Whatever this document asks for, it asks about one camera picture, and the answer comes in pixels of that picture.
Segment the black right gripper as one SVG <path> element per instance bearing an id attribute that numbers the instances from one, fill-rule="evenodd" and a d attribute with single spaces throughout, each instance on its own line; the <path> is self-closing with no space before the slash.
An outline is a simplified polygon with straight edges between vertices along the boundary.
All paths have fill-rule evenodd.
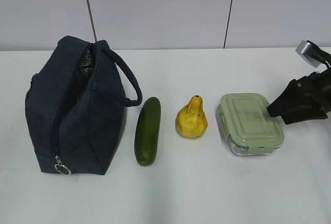
<path id="1" fill-rule="evenodd" d="M 330 70 L 293 79 L 267 110 L 271 117 L 281 116 L 286 125 L 327 119 L 330 112 Z"/>

